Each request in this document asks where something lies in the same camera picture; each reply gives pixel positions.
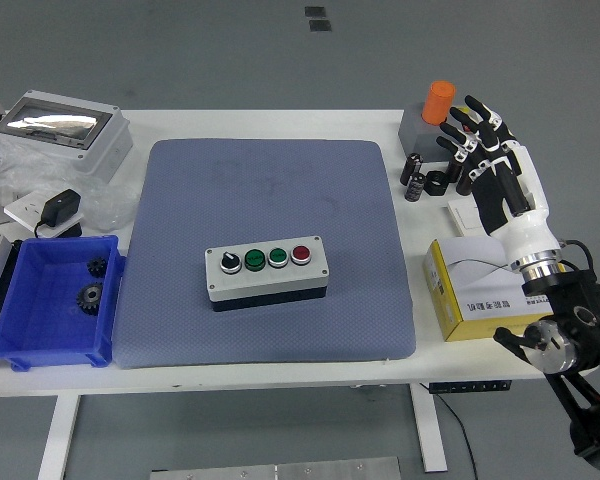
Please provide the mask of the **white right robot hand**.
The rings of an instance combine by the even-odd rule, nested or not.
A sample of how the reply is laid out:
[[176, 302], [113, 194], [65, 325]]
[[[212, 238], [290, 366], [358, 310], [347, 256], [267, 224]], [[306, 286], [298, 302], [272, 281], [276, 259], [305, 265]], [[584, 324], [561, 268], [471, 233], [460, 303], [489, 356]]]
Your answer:
[[452, 107], [453, 125], [440, 124], [436, 142], [461, 162], [467, 185], [487, 235], [503, 246], [509, 264], [555, 253], [559, 242], [549, 229], [549, 204], [528, 149], [503, 118], [468, 95], [466, 110]]

